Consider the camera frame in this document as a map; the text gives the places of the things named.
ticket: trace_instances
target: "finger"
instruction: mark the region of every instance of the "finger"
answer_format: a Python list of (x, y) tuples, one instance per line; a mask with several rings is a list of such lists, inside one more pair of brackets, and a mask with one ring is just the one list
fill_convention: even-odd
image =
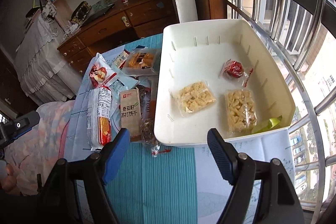
[(14, 176), (7, 176), (7, 178), (5, 178), (5, 180), (2, 182), (2, 189), (5, 192), (9, 192), (11, 190), (14, 189), (14, 187), (17, 184), (17, 180), (16, 177)]
[(10, 176), (13, 176), (14, 175), (14, 169), (13, 169), (13, 166), (10, 165), (10, 164), (7, 164), (6, 165), (6, 171), (7, 171), (7, 174), (10, 175)]

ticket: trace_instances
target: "drawer handle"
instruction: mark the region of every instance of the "drawer handle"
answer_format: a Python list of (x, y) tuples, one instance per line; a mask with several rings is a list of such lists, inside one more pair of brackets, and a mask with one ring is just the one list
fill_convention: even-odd
[(126, 27), (129, 27), (129, 23), (127, 22), (127, 17), (122, 17), (121, 20), (125, 23)]
[(104, 28), (104, 29), (101, 29), (99, 32), (98, 32), (98, 34), (101, 34), (101, 33), (103, 33), (103, 32), (106, 32), (107, 31), (107, 29), (106, 28)]

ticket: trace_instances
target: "white plastic bin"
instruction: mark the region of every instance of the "white plastic bin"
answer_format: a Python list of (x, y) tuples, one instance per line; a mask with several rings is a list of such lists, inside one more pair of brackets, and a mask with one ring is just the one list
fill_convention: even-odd
[[(258, 121), (282, 115), (278, 130), (291, 124), (295, 111), (293, 98), (272, 56), (247, 22), (239, 19), (187, 22), (163, 31), (154, 126), (154, 134), (161, 143), (203, 145), (210, 128), (216, 128), (226, 140), (244, 138), (228, 132), (224, 93), (241, 88), (240, 84), (219, 77), (229, 59), (241, 62), (243, 67), (254, 67), (247, 87), (252, 91)], [(201, 80), (208, 83), (216, 103), (183, 117), (171, 92)]]

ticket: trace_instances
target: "laptop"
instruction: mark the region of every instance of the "laptop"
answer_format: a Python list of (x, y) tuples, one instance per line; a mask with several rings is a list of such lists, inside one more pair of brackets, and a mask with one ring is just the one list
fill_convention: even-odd
[(93, 15), (89, 16), (84, 22), (83, 24), (81, 25), (81, 27), (84, 27), (88, 24), (90, 24), (92, 21), (96, 20), (97, 18), (99, 17), (102, 17), (103, 15), (106, 15), (107, 12), (112, 9), (114, 7), (114, 3), (112, 3), (111, 5), (95, 12)]

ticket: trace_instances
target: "teal striped cloth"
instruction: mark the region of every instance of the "teal striped cloth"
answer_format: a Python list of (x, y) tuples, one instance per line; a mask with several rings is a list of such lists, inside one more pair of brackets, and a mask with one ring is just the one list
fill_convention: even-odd
[[(163, 34), (125, 45), (162, 47)], [(121, 224), (197, 223), (197, 185), (193, 148), (173, 147), (156, 158), (141, 143), (130, 143), (106, 193)]]

